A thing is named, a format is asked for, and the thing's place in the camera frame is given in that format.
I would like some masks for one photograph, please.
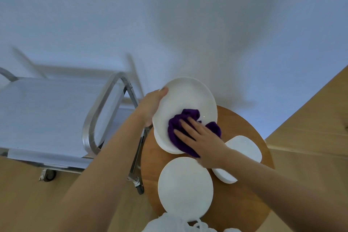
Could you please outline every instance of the white plastic bag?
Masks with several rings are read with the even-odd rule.
[[[164,213],[159,218],[150,221],[144,228],[143,232],[217,232],[215,229],[209,228],[199,218],[194,226],[190,226],[187,222],[179,217],[171,216]],[[239,229],[225,229],[224,232],[241,232]]]

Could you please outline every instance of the forearm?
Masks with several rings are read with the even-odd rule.
[[[347,209],[237,151],[229,151],[223,168],[246,184],[294,231],[348,229]]]
[[[56,231],[106,231],[131,168],[145,121],[139,112],[118,129],[64,196]]]

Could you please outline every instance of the white plate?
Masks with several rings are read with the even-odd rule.
[[[164,150],[167,151],[168,153],[171,154],[183,154],[185,152],[179,150],[176,146],[174,145],[165,145],[161,138],[159,137],[157,130],[154,128],[154,138],[156,139],[157,144]]]
[[[254,161],[261,162],[262,160],[262,154],[259,150],[259,147],[249,138],[244,136],[236,136],[232,139],[230,139],[228,142],[226,142],[226,145],[234,149],[236,151],[239,151],[240,153],[244,154],[245,156],[248,156],[250,159],[253,159]],[[223,169],[212,169],[216,177],[218,177],[221,181],[227,184],[232,184],[237,181],[235,177],[230,175],[228,172],[226,172]]]
[[[160,147],[165,151],[177,152],[179,149],[172,144],[168,136],[169,119],[180,114],[185,108],[198,109],[200,112],[199,120],[202,120],[202,124],[206,125],[212,121],[217,122],[218,111],[213,94],[206,85],[197,79],[180,77],[171,80],[165,86],[169,88],[169,92],[161,100],[152,122],[157,131],[157,137],[161,140],[159,141]]]
[[[170,161],[158,180],[158,195],[164,209],[190,222],[201,218],[213,200],[213,181],[207,169],[195,159]]]

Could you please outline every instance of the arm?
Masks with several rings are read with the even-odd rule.
[[[69,188],[53,231],[106,231],[116,211],[141,132],[168,89],[147,94],[105,148]]]
[[[348,231],[348,210],[317,195],[306,186],[228,148],[209,129],[189,118],[183,128],[195,139],[174,131],[200,156],[205,168],[221,168],[247,185],[294,231]]]

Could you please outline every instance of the hand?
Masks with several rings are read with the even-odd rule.
[[[231,149],[210,129],[191,117],[188,120],[196,130],[190,127],[184,120],[180,120],[180,122],[194,140],[176,129],[174,129],[175,135],[197,152],[200,156],[200,158],[197,158],[197,161],[204,168],[223,168],[224,160]]]
[[[152,124],[152,117],[156,113],[159,102],[168,93],[168,87],[163,87],[160,90],[155,90],[141,100],[136,108],[136,111],[142,116],[145,121],[145,126],[149,127]]]

